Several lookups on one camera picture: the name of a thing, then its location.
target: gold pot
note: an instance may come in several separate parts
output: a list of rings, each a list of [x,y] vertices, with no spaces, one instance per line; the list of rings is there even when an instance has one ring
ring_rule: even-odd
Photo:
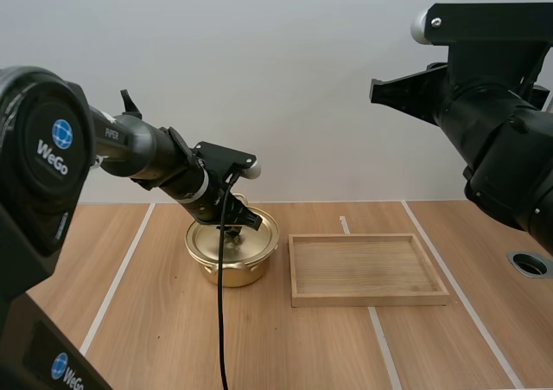
[[[263,210],[250,208],[263,219],[259,230],[241,227],[235,237],[226,236],[223,252],[223,286],[238,287],[252,284],[269,268],[269,257],[278,246],[278,225]],[[196,221],[187,231],[186,245],[190,255],[200,264],[201,273],[217,284],[219,257],[219,229],[202,226]]]

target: pot handle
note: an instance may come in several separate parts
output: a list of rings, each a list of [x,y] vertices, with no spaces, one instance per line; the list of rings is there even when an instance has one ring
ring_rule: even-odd
[[[243,203],[245,206],[248,206],[248,205],[249,205],[249,204],[248,204],[248,199],[245,198],[245,195],[240,194],[240,193],[237,193],[237,194],[234,194],[234,196],[235,196],[236,198],[238,198],[239,200],[241,200],[242,203]]]
[[[236,271],[250,271],[253,272],[259,265],[254,265],[252,267],[246,266],[242,262],[238,263],[224,263],[223,264],[223,270],[225,269],[234,269]],[[217,265],[210,265],[210,266],[204,266],[204,269],[207,271],[207,273],[217,273]]]

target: white wall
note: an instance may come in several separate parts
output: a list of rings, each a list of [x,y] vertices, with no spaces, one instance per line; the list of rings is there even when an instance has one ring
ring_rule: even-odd
[[[371,78],[444,61],[410,21],[434,2],[550,0],[0,0],[2,65],[80,83],[119,114],[128,88],[156,126],[254,153],[253,201],[462,198],[463,162],[435,127],[371,105]],[[553,60],[540,84],[553,87]],[[91,173],[82,201],[168,201]]]

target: wooden table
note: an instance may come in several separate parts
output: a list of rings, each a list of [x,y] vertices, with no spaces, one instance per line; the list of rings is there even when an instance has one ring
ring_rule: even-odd
[[[231,389],[553,387],[553,279],[526,278],[506,258],[512,251],[547,255],[527,234],[467,201],[257,207],[276,219],[281,241],[263,278],[224,292]],[[31,291],[76,346],[147,209],[79,206],[56,273]],[[191,221],[178,205],[154,207],[93,337],[86,356],[116,389],[221,389],[217,294],[186,252]],[[372,314],[291,308],[288,234],[343,233],[343,221],[351,233],[415,233],[451,304]]]

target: blue globe logo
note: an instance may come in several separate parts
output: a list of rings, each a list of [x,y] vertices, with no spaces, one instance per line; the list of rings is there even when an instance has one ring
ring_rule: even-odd
[[[55,357],[54,364],[52,364],[52,378],[54,380],[58,380],[66,372],[67,361],[66,353],[61,353]]]
[[[73,141],[73,131],[71,125],[64,119],[58,119],[54,122],[52,128],[52,138],[55,145],[61,150],[66,150]]]

